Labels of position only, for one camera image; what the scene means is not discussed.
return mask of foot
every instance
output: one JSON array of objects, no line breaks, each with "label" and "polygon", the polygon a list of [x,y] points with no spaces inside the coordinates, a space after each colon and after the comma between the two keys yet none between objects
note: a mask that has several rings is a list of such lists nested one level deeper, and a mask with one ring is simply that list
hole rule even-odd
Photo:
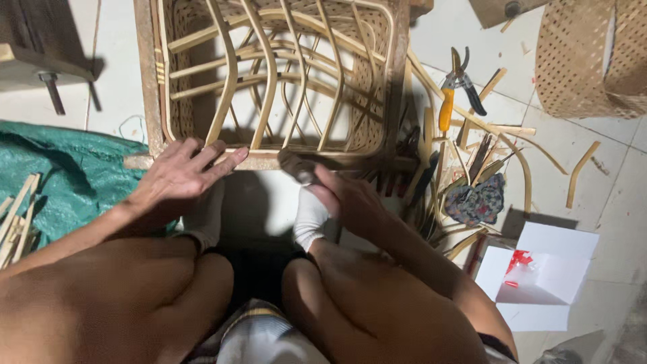
[{"label": "foot", "polygon": [[294,220],[294,242],[307,253],[315,239],[325,238],[323,226],[328,217],[328,210],[323,203],[310,190],[302,187]]},{"label": "foot", "polygon": [[220,212],[224,196],[225,181],[221,179],[200,197],[189,214],[182,217],[184,231],[181,234],[190,235],[199,242],[199,254],[220,241]]}]

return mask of person's left hand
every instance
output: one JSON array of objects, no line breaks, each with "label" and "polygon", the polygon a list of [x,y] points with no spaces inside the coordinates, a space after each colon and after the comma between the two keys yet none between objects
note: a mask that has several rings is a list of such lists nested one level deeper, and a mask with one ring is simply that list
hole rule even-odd
[{"label": "person's left hand", "polygon": [[151,209],[165,201],[193,201],[242,163],[249,153],[248,148],[239,148],[224,161],[208,167],[224,152],[226,144],[216,141],[195,154],[203,145],[196,138],[172,142],[139,181],[128,197],[129,202]]}]

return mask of bamboo basket frame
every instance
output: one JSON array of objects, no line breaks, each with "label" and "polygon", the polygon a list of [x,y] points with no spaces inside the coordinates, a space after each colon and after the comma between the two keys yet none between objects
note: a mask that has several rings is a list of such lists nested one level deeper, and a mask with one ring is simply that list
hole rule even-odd
[{"label": "bamboo basket frame", "polygon": [[[315,17],[303,14],[298,11],[290,9],[295,1],[288,0],[280,1],[279,8],[264,8],[261,6],[260,10],[256,10],[254,5],[246,1],[220,1],[220,0],[193,0],[204,1],[209,8],[210,16],[214,24],[205,29],[179,37],[174,40],[167,40],[165,32],[161,31],[165,28],[164,16],[160,16],[160,11],[164,11],[163,0],[134,0],[136,10],[136,20],[138,27],[138,41],[140,49],[140,63],[142,69],[142,86],[144,90],[144,101],[146,107],[146,125],[149,135],[149,149],[150,156],[156,157],[164,149],[164,145],[168,142],[168,138],[164,134],[172,134],[170,125],[165,124],[165,121],[171,119],[169,109],[170,104],[187,97],[197,95],[201,92],[215,92],[220,95],[218,107],[216,109],[214,120],[212,122],[208,142],[214,141],[219,135],[219,129],[222,128],[222,121],[227,115],[234,121],[237,126],[237,120],[231,101],[230,95],[239,88],[249,87],[252,94],[255,92],[256,85],[267,81],[267,88],[265,92],[265,99],[262,104],[257,104],[257,110],[260,111],[259,124],[254,131],[254,138],[248,143],[250,146],[250,158],[248,161],[239,166],[239,169],[276,169],[278,163],[276,162],[276,154],[281,148],[290,148],[296,150],[304,157],[323,162],[331,168],[394,168],[397,170],[411,170],[415,168],[415,161],[395,157],[395,143],[397,142],[397,122],[400,114],[400,99],[402,97],[402,80],[404,62],[406,60],[406,42],[402,42],[403,38],[406,40],[408,33],[408,4],[399,1],[366,1],[366,0],[315,0],[311,1],[312,6],[316,5],[319,13],[320,20]],[[242,8],[244,14],[229,14],[225,15],[219,7],[223,4],[235,4]],[[329,16],[327,14],[327,6],[331,3],[343,4],[349,6],[352,10],[353,17],[340,17]],[[336,28],[340,24],[340,18],[345,18],[347,23],[352,24],[354,27],[359,27],[362,30],[367,30],[368,34],[374,33],[375,30],[367,27],[368,22],[363,19],[358,19],[359,15],[358,6],[366,9],[373,10],[382,14],[388,23],[388,37],[386,51],[379,53],[375,51],[375,44],[367,43],[367,36],[364,32],[358,32],[361,39],[356,40],[344,34],[341,30]],[[154,27],[152,19],[159,19],[160,24],[160,39],[158,41],[149,39],[149,35]],[[290,30],[292,41],[274,40],[272,34],[265,36],[264,32],[258,32],[263,28],[261,21],[284,21],[287,28]],[[333,52],[335,59],[322,56],[316,52],[316,43],[311,49],[304,47],[298,43],[300,36],[295,25],[307,26],[314,30],[311,34],[316,34],[318,37],[326,37],[331,45],[333,45]],[[205,40],[212,39],[221,34],[221,29],[227,27],[229,30],[236,27],[248,26],[254,28],[255,34],[261,34],[258,37],[259,41],[253,44],[248,44],[250,33],[246,37],[246,42],[243,42],[238,49],[234,49],[231,44],[231,39],[227,40],[227,36],[223,37],[225,41],[225,57],[216,59],[200,65],[191,65],[189,67],[180,67],[173,69],[169,65],[169,59],[178,52],[185,51],[190,47],[199,44]],[[361,58],[367,63],[368,73],[370,73],[369,87],[361,88],[356,82],[349,77],[353,74],[353,70],[349,70],[342,66],[340,57],[338,55],[338,47],[349,50],[354,54],[356,59]],[[164,57],[164,63],[159,62],[159,54]],[[276,64],[272,62],[273,58],[282,58],[288,61],[286,66],[287,72],[279,73],[274,67]],[[268,65],[267,74],[254,73],[239,75],[237,73],[236,64],[241,60],[254,60],[255,62],[265,60]],[[299,65],[298,72],[289,72],[289,65],[297,63]],[[225,80],[219,81],[210,85],[188,88],[183,90],[171,90],[170,83],[179,78],[190,76],[206,69],[214,67],[227,67],[228,76]],[[376,80],[377,75],[376,67],[382,68],[382,75],[380,80]],[[152,69],[155,70],[154,81],[156,83],[153,87],[150,76]],[[329,76],[336,77],[338,83],[331,86],[328,83],[313,78],[308,75],[309,70],[317,69],[323,71]],[[298,93],[298,107],[294,108],[294,112],[289,109],[289,105],[285,104],[287,114],[290,118],[288,123],[289,129],[285,140],[272,141],[272,132],[267,125],[267,115],[270,112],[271,104],[274,93],[276,92],[277,82],[281,82],[281,97],[285,99],[285,83],[293,83],[300,85]],[[378,97],[378,85],[381,88],[382,97]],[[305,89],[313,89],[319,93],[333,98],[334,108],[330,113],[323,131],[317,128],[317,132],[321,136],[319,145],[316,148],[313,146],[303,146],[292,142],[292,135],[296,130],[303,139],[301,128],[296,122],[298,115],[302,112],[302,106],[305,106],[311,120],[314,116],[311,107],[305,96]],[[355,109],[351,114],[355,121],[349,123],[349,134],[346,142],[341,146],[328,146],[328,133],[331,124],[336,117],[336,109],[341,103],[346,103]],[[370,148],[353,148],[353,143],[357,143],[356,133],[362,127],[362,124],[372,122],[380,128],[379,140]],[[270,137],[271,143],[261,143],[263,134]],[[242,144],[231,144],[231,147],[238,147]],[[228,148],[222,157],[226,157],[234,148]],[[152,159],[145,155],[131,156],[126,158],[126,166],[135,168],[145,168],[152,163]]]}]

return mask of pruning shears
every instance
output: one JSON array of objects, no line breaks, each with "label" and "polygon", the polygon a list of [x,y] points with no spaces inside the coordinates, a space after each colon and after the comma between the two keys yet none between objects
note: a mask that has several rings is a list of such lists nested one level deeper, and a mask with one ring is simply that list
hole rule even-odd
[{"label": "pruning shears", "polygon": [[465,61],[462,65],[461,56],[458,55],[456,49],[452,47],[452,72],[447,75],[447,79],[441,87],[441,91],[443,92],[445,99],[443,101],[443,105],[441,106],[441,112],[438,117],[438,127],[440,131],[449,130],[450,121],[452,119],[452,110],[454,108],[454,91],[458,87],[465,89],[467,97],[470,99],[470,104],[478,115],[487,115],[487,112],[481,104],[479,94],[476,93],[474,84],[470,80],[470,77],[465,73],[465,69],[467,68],[467,63],[469,61],[469,47],[465,47]]}]

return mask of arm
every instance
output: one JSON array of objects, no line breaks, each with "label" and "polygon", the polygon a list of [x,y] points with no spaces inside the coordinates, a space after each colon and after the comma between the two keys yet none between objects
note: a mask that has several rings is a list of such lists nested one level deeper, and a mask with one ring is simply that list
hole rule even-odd
[{"label": "arm", "polygon": [[409,273],[451,299],[477,332],[492,335],[517,356],[512,332],[496,305],[454,263],[432,249],[396,215],[388,212],[366,181],[351,181],[323,166],[315,174],[325,185],[311,191],[351,233],[387,251]]},{"label": "arm", "polygon": [[[191,201],[247,158],[247,148],[241,148],[222,163],[204,170],[226,146],[217,141],[193,157],[202,145],[202,141],[192,138],[171,143],[124,201],[86,226],[0,271],[0,280],[54,263],[109,240],[146,234],[178,218],[183,207],[190,207]],[[176,208],[168,209],[169,204]],[[173,216],[164,215],[169,210]]]}]

